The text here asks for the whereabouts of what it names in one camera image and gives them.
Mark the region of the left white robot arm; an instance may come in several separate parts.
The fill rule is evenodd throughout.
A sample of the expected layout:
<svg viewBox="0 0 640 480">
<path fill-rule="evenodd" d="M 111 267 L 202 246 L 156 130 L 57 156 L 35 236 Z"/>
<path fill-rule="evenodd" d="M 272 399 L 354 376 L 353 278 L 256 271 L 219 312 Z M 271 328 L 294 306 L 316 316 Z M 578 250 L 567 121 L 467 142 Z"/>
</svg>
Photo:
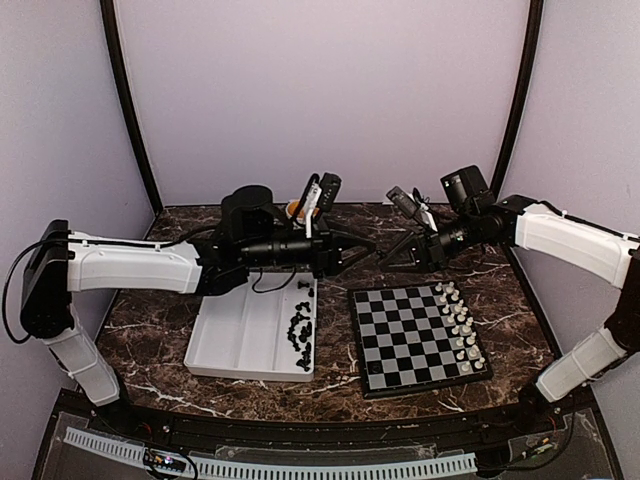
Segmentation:
<svg viewBox="0 0 640 480">
<path fill-rule="evenodd" d="M 19 260 L 24 268 L 20 324 L 41 340 L 101 408 L 101 417 L 120 436 L 141 427 L 126 388 L 81 326 L 72 305 L 75 292 L 100 289 L 160 290 L 202 297 L 220 296 L 245 284 L 253 269 L 308 268 L 314 277 L 333 277 L 371 254 L 374 242 L 323 219 L 337 189 L 312 183 L 305 196 L 303 227 L 277 207 L 272 191 L 243 186 L 221 203 L 221 219 L 174 241 L 133 241 L 73 231 L 65 220 L 49 223 L 41 239 Z"/>
</svg>

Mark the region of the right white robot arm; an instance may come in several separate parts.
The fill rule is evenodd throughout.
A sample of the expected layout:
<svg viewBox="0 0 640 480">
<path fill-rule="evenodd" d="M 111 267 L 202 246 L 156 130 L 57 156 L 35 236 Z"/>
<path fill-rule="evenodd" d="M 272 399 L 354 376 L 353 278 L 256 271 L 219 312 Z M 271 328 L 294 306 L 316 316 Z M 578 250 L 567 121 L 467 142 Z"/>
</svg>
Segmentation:
<svg viewBox="0 0 640 480">
<path fill-rule="evenodd" d="M 552 362 L 519 394 L 510 424 L 534 432 L 549 405 L 594 381 L 639 351 L 639 239 L 561 211 L 545 200 L 522 195 L 498 199 L 475 165 L 440 180 L 455 220 L 437 226 L 418 192 L 395 186 L 386 194 L 416 228 L 389 251 L 385 271 L 431 273 L 475 245 L 503 244 L 536 251 L 586 270 L 619 289 L 617 305 L 604 324 L 569 353 Z"/>
</svg>

